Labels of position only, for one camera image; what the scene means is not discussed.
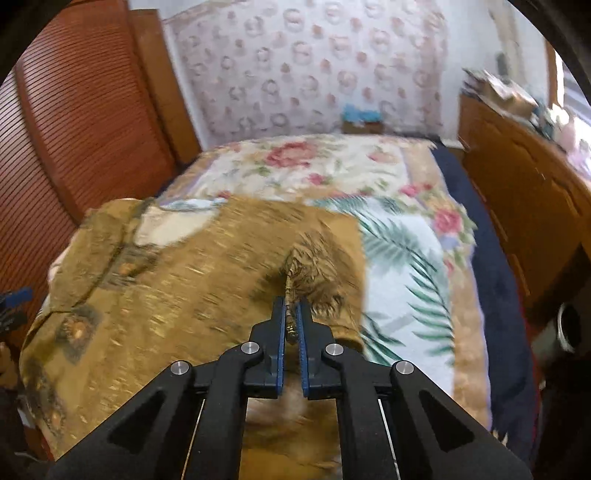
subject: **wooden wardrobe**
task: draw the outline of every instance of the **wooden wardrobe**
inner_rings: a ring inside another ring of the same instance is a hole
[[[155,195],[176,173],[128,13],[122,0],[73,2],[0,88],[0,292],[32,287],[30,321],[85,211]]]

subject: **wooden furniture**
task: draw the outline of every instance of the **wooden furniture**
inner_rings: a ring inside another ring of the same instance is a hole
[[[526,315],[544,323],[591,273],[590,186],[554,144],[475,98],[460,98],[463,166],[485,201]]]
[[[0,291],[30,286],[88,208],[158,192],[176,172],[122,0],[70,4],[0,88]],[[20,346],[28,327],[9,337]]]
[[[148,91],[164,133],[177,162],[188,165],[201,153],[201,146],[178,88],[158,10],[130,10],[129,19]]]

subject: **floral bedspread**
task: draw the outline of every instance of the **floral bedspread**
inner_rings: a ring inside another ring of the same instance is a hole
[[[475,224],[448,195],[432,147],[372,135],[228,144],[202,154],[159,202],[184,209],[195,199],[240,194],[355,216],[367,260],[366,357],[413,361],[489,427],[483,318],[470,266]]]

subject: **brown blanket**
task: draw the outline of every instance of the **brown blanket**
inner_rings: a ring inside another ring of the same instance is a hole
[[[207,228],[159,248],[134,242],[144,209],[117,200],[87,218],[25,341],[21,374],[55,457],[173,361],[209,362],[246,341],[275,296],[307,296],[316,320],[362,348],[365,260],[353,217],[235,198]],[[334,402],[307,403],[295,358],[288,370],[281,400],[249,402],[241,478],[310,478],[332,466]]]

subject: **white wall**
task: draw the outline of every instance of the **white wall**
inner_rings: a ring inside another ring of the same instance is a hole
[[[534,98],[548,104],[548,57],[545,38],[540,31],[513,5],[511,8],[517,23],[517,33],[521,56],[525,67],[523,87]]]
[[[449,31],[449,54],[443,72],[441,98],[444,138],[456,138],[463,68],[496,73],[496,55],[502,51],[495,23],[485,0],[439,0]]]
[[[203,3],[203,0],[128,1],[129,7],[132,9],[158,9],[160,18],[163,20]],[[447,19],[449,30],[449,53],[441,86],[444,123],[442,137],[456,138],[459,121],[459,93],[465,77],[462,68],[485,69],[496,73],[496,55],[502,51],[502,46],[495,23],[489,13],[487,0],[438,0],[438,3]],[[547,99],[548,75],[544,39],[529,20],[515,8],[513,10],[515,10],[519,43],[523,49],[525,71],[527,72],[525,87],[536,98]],[[164,32],[189,116],[205,150],[211,146],[209,132],[205,127],[201,109],[193,94],[193,88],[185,75],[172,33],[166,26],[164,26]]]

